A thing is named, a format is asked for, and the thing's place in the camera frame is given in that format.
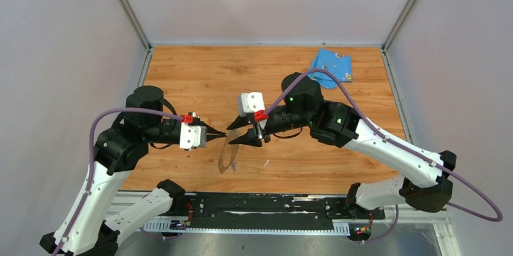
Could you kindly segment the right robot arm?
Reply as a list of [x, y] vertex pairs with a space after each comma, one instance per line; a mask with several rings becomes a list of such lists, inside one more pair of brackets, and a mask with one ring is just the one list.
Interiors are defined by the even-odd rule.
[[248, 131], [234, 139], [235, 144], [261, 147], [274, 134], [307, 127], [319, 143], [363, 153], [396, 170], [395, 178], [351, 185], [342, 210], [353, 218], [403, 203], [435, 213], [451, 200], [449, 174], [456, 166], [451, 151], [425, 151], [390, 134], [353, 107], [325, 100], [320, 84], [301, 73], [285, 77], [281, 88], [283, 104], [270, 111], [261, 93], [239, 96], [239, 115], [229, 129], [247, 126]]

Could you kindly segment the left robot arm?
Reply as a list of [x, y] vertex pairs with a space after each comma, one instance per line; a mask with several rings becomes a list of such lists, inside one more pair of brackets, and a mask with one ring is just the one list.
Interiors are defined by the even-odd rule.
[[160, 182], [145, 198], [107, 216], [119, 188], [154, 144], [184, 150], [203, 148], [225, 136], [193, 112], [178, 115], [155, 86], [142, 86], [112, 110], [110, 128], [96, 134], [90, 128], [90, 162], [80, 193], [57, 231], [45, 234], [41, 247], [51, 255], [114, 255], [119, 246], [154, 217], [185, 209], [185, 191], [171, 180]]

